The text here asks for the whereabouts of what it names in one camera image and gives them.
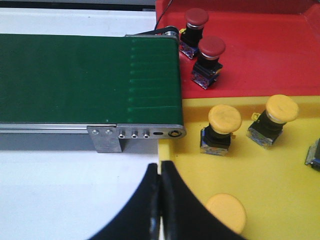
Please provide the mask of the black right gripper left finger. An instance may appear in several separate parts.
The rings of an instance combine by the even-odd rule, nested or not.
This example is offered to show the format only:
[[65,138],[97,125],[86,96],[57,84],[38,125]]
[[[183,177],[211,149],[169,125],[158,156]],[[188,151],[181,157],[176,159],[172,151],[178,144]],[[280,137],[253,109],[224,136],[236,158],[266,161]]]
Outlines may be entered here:
[[150,163],[128,202],[92,240],[157,240],[160,232],[160,175]]

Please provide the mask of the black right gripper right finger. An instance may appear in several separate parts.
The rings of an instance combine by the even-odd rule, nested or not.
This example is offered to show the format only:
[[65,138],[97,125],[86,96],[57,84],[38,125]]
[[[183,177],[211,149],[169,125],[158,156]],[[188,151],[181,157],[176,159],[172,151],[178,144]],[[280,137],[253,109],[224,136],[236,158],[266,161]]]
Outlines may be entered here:
[[196,198],[170,160],[161,162],[161,195],[166,240],[243,240]]

